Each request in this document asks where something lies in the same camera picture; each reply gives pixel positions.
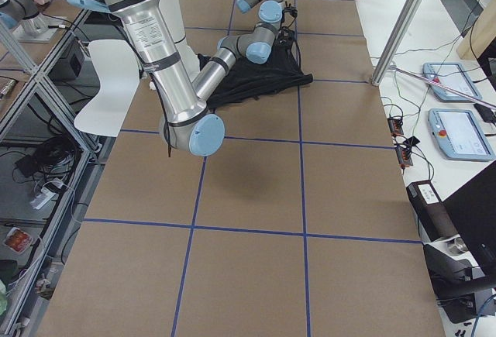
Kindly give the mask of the white plastic chair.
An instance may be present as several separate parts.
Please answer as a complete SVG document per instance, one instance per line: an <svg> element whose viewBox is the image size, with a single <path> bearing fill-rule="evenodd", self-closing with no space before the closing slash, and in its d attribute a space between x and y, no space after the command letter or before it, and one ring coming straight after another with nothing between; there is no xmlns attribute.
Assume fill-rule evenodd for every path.
<svg viewBox="0 0 496 337"><path fill-rule="evenodd" d="M116 137L139 86L139 65L124 40L95 40L88 45L99 80L98 93L74 119L76 129Z"/></svg>

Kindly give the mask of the aluminium frame post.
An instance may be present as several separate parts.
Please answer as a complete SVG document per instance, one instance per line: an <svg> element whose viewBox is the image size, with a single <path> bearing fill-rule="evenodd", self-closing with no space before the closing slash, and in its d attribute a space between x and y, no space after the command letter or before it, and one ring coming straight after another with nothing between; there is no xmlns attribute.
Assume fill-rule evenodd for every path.
<svg viewBox="0 0 496 337"><path fill-rule="evenodd" d="M408 27L410 26L422 0L406 0L404 6L399 14L399 17L394 24L391 35L383 49L383 52L379 58L377 66L370 78L370 82L374 86L378 86L386 70L391 65L394 55L397 53L398 48L403 40Z"/></svg>

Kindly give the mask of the small circuit board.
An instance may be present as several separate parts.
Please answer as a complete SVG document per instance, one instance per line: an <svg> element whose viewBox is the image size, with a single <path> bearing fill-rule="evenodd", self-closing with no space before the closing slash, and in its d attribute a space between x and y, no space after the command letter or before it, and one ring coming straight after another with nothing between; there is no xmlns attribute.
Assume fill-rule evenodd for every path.
<svg viewBox="0 0 496 337"><path fill-rule="evenodd" d="M389 117L387 119L388 127L392 136L403 136L403 121L401 118Z"/></svg>

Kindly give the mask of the red food package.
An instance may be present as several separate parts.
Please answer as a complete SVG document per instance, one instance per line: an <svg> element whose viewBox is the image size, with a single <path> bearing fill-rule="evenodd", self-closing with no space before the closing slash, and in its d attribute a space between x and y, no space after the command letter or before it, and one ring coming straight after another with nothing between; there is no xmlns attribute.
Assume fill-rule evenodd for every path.
<svg viewBox="0 0 496 337"><path fill-rule="evenodd" d="M35 238L28 232L12 227L6 234L2 244L16 254L23 254L34 244Z"/></svg>

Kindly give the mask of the far blue teach pendant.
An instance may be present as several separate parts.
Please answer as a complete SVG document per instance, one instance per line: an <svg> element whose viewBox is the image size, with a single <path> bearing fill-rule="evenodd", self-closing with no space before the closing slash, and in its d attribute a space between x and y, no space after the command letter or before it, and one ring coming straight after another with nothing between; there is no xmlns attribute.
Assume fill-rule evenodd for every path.
<svg viewBox="0 0 496 337"><path fill-rule="evenodd" d="M481 93L465 73L460 63L425 63L422 66L423 75L431 81L438 82L470 97L482 99ZM438 100L443 102L469 102L457 94L448 92L437 86L429 86Z"/></svg>

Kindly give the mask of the blue teach pendant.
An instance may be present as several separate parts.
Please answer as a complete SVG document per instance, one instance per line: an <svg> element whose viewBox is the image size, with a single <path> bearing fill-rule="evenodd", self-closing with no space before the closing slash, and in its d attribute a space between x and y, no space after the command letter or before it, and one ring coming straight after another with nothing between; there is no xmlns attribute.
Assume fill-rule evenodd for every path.
<svg viewBox="0 0 496 337"><path fill-rule="evenodd" d="M465 73L460 63L425 63L422 66L423 75L431 81L438 82L470 97L482 99L481 93ZM437 86L429 86L438 100L443 102L469 102L457 94L448 92Z"/></svg>
<svg viewBox="0 0 496 337"><path fill-rule="evenodd" d="M495 152L470 110L432 108L428 123L448 160L493 161Z"/></svg>

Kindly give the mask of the near blue teach pendant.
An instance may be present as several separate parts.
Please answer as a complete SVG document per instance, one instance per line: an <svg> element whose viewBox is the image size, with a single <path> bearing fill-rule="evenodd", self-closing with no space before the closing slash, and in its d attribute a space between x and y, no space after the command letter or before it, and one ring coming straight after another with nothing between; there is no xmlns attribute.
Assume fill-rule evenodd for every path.
<svg viewBox="0 0 496 337"><path fill-rule="evenodd" d="M493 161L495 152L470 110L432 108L428 123L448 160Z"/></svg>

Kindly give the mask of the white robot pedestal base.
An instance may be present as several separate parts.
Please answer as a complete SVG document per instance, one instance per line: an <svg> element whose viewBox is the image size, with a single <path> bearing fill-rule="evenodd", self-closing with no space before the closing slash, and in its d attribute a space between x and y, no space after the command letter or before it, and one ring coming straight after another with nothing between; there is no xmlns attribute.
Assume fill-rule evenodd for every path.
<svg viewBox="0 0 496 337"><path fill-rule="evenodd" d="M181 62L187 71L189 81L193 82L200 71L199 60L187 41L180 2L179 0L159 0L158 9L165 21L170 38L181 56Z"/></svg>

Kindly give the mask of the black graphic t-shirt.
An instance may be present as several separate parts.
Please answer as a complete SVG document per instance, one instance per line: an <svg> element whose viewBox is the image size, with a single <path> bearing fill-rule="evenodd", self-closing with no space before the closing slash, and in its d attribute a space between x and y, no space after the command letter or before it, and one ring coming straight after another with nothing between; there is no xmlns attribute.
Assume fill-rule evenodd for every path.
<svg viewBox="0 0 496 337"><path fill-rule="evenodd" d="M265 64L240 58L207 100L208 107L220 108L311 84L313 76L301 70L292 52L294 44L291 36L278 38Z"/></svg>

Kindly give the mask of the black box device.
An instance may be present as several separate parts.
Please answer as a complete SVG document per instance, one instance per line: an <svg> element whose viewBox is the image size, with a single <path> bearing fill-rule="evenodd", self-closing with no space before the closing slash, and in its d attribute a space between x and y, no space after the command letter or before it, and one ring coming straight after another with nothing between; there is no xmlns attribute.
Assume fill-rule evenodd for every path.
<svg viewBox="0 0 496 337"><path fill-rule="evenodd" d="M411 182L406 192L416 214L418 234L423 243L460 235L431 181Z"/></svg>

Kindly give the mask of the reacher grabber stick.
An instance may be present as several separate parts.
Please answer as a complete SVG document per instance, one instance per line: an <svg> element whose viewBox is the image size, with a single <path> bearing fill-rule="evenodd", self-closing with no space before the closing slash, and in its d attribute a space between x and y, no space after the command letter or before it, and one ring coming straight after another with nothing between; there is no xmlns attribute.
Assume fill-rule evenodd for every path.
<svg viewBox="0 0 496 337"><path fill-rule="evenodd" d="M469 99L470 100L469 102L474 104L475 109L479 112L479 115L481 116L481 118L485 122L495 124L495 105L490 104L488 101L485 101L483 99L483 97L482 97L482 99L477 99L477 98L470 97L469 95L465 95L464 93L461 93L461 92L456 91L454 89L448 88L447 86L439 84L438 82L429 80L428 78L426 78L423 75L422 72L420 74L415 73L415 72L410 71L410 70L401 69L400 67L398 67L396 65L391 65L390 69L393 70L394 72L398 72L400 74L405 74L405 75L412 77L414 79L418 79L420 81L423 81L428 86L430 86L430 85L437 86L437 87L440 87L440 88L442 88L448 92L451 92L451 93L457 94L459 96L462 96L466 99Z"/></svg>

